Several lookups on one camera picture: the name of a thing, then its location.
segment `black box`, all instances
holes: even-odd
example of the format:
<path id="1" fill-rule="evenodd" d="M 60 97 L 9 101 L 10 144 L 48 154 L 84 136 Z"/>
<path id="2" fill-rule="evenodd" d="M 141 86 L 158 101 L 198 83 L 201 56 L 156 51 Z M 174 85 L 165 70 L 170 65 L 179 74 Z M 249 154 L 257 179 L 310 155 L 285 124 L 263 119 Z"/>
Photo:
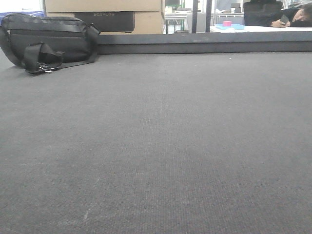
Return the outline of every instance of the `black box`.
<path id="1" fill-rule="evenodd" d="M 75 12 L 75 17 L 93 23 L 102 32 L 132 32 L 135 28 L 133 11 Z"/>

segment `person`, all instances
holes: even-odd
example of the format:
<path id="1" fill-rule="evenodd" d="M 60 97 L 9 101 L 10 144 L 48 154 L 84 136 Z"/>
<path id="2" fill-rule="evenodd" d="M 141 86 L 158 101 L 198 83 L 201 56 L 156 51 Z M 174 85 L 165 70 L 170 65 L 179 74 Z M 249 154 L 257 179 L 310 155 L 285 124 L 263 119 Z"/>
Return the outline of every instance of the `person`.
<path id="1" fill-rule="evenodd" d="M 282 16 L 288 17 L 289 21 L 281 21 Z M 312 3 L 302 5 L 300 8 L 293 7 L 281 10 L 270 15 L 254 15 L 253 24 L 255 26 L 267 26 L 275 28 L 286 27 L 312 27 Z"/>

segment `pink object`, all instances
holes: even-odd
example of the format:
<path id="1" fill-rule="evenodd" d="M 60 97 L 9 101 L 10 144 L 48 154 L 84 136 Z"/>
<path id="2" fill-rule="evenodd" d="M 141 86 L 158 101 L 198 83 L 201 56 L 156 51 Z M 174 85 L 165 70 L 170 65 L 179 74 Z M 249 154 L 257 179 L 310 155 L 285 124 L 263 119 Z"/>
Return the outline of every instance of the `pink object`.
<path id="1" fill-rule="evenodd" d="M 231 26 L 232 21 L 223 21 L 223 26 Z"/>

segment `metal clasp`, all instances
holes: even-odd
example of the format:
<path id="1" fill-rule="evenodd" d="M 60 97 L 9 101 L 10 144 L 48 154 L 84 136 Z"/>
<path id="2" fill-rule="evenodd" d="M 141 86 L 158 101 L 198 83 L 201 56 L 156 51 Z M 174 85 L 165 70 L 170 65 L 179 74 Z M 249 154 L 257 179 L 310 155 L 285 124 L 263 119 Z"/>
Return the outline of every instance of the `metal clasp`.
<path id="1" fill-rule="evenodd" d="M 39 64 L 39 70 L 43 71 L 44 73 L 51 73 L 52 72 L 52 69 L 45 63 Z"/>

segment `hand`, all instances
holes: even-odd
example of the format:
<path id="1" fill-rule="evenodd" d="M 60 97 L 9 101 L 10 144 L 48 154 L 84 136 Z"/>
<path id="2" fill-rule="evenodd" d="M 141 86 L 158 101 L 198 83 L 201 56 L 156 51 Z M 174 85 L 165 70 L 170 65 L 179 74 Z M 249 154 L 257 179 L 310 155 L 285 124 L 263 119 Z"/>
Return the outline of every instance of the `hand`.
<path id="1" fill-rule="evenodd" d="M 281 20 L 277 20 L 277 21 L 273 21 L 271 24 L 271 27 L 274 28 L 286 28 L 289 27 L 291 25 L 290 22 L 284 23 Z"/>

